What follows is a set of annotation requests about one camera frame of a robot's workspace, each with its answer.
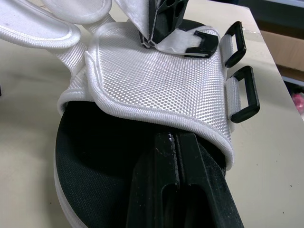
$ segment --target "white fabric flap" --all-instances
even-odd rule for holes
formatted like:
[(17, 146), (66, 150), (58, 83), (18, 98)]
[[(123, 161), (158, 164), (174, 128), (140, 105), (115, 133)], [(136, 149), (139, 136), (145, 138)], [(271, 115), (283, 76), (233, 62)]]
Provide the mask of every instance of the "white fabric flap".
[(195, 31), (205, 32), (212, 35), (215, 34), (219, 36), (219, 33), (209, 26), (194, 28), (187, 32), (180, 29), (176, 29), (162, 42), (155, 45), (155, 48), (161, 52), (168, 54), (204, 57), (206, 54), (186, 53), (186, 50), (188, 48), (198, 47), (202, 42), (200, 37), (194, 35)]
[(85, 53), (90, 94), (110, 115), (196, 133), (221, 149), (229, 170), (233, 150), (219, 49), (210, 58), (168, 55), (144, 48), (132, 23), (103, 25)]
[(26, 0), (1, 0), (0, 38), (30, 48), (63, 49), (80, 40), (80, 30)]
[(41, 0), (53, 14), (74, 24), (91, 24), (111, 9), (112, 0)]

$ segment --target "woven texture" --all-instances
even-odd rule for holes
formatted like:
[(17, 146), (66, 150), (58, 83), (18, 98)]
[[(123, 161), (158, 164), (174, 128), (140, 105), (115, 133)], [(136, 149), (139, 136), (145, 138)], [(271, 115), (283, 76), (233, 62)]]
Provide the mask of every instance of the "woven texture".
[(164, 54), (143, 48), (132, 24), (115, 23), (99, 29), (86, 63), (92, 97), (103, 111), (196, 132), (232, 166), (219, 48), (208, 59)]

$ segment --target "table surface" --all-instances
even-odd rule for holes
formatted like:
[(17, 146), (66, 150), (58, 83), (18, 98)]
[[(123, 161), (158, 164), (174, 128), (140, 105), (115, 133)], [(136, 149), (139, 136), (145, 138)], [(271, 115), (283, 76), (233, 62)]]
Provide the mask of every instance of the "table surface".
[[(39, 6), (38, 0), (32, 0)], [(126, 17), (113, 5), (111, 15)], [(304, 123), (247, 8), (190, 0), (186, 19), (221, 35), (243, 22), (245, 57), (228, 74), (251, 65), (260, 112), (232, 134), (235, 165), (227, 182), (246, 228), (300, 228), (304, 224)], [(89, 34), (84, 32), (84, 41)], [(45, 50), (0, 41), (0, 227), (70, 227), (58, 202), (53, 151), (60, 116), (57, 99), (70, 74)], [(246, 100), (241, 86), (242, 102)]]

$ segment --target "black mesh fabric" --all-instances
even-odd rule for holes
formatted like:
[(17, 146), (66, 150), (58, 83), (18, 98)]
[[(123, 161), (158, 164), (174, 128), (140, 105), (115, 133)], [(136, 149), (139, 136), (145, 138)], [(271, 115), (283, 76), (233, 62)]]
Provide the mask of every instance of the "black mesh fabric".
[(116, 118), (92, 102), (69, 102), (56, 142), (65, 197), (89, 228), (124, 228), (133, 168), (164, 126)]

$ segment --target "black plastic clip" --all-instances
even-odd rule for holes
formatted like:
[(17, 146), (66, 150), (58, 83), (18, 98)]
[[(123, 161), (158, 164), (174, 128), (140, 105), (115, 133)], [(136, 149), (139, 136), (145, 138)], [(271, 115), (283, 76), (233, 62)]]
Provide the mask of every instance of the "black plastic clip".
[(186, 57), (197, 57), (197, 58), (210, 58), (214, 52), (217, 50), (218, 44), (219, 44), (219, 38), (217, 36), (195, 31), (195, 36), (198, 36), (201, 38), (200, 45), (198, 47), (190, 47), (186, 50), (186, 53), (200, 53), (205, 54), (204, 56), (190, 56), (185, 55)]
[(246, 53), (246, 44), (243, 34), (242, 22), (236, 21), (233, 25), (228, 28), (225, 35), (236, 35), (237, 51), (226, 61), (225, 66), (227, 68), (233, 67), (238, 63)]
[(235, 77), (238, 81), (245, 79), (248, 107), (243, 108), (231, 116), (232, 122), (240, 123), (258, 113), (260, 110), (260, 102), (258, 100), (257, 87), (251, 66), (245, 66), (239, 69), (231, 77)]

